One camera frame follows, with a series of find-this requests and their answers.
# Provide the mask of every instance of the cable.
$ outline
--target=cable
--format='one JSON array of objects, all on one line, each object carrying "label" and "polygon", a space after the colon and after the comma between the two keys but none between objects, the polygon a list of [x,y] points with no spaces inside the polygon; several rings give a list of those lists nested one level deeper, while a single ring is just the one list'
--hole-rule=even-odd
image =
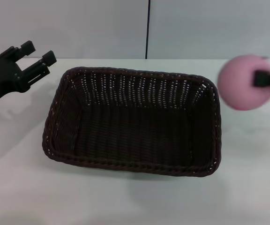
[{"label": "cable", "polygon": [[150,31],[150,0],[149,0],[149,6],[148,6],[148,25],[147,25],[147,28],[146,28],[145,59],[148,58],[149,31]]}]

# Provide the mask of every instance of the wicker basket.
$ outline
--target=wicker basket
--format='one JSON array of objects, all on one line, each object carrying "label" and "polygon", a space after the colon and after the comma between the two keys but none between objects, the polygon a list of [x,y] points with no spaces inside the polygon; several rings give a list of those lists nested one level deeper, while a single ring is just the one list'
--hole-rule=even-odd
[{"label": "wicker basket", "polygon": [[210,175],[221,160],[217,89],[196,75],[73,68],[53,100],[43,149],[76,166]]}]

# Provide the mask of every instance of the pink foam ball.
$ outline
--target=pink foam ball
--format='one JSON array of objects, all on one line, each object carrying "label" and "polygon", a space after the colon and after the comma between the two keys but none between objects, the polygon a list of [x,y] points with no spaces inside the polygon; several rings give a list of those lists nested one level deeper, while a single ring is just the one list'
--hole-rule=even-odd
[{"label": "pink foam ball", "polygon": [[218,75],[217,88],[225,103],[236,110],[252,110],[270,99],[270,87],[253,86],[255,71],[270,72],[267,59],[242,55],[228,61]]}]

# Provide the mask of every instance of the white table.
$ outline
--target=white table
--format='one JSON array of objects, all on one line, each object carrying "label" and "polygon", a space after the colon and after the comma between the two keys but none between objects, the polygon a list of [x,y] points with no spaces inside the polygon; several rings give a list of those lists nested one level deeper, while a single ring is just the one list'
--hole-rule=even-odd
[{"label": "white table", "polygon": [[0,99],[0,225],[270,225],[270,102],[250,112],[221,103],[223,158],[206,178],[80,168],[42,151],[44,121],[67,69],[180,72],[215,82],[224,62],[58,60],[30,91]]}]

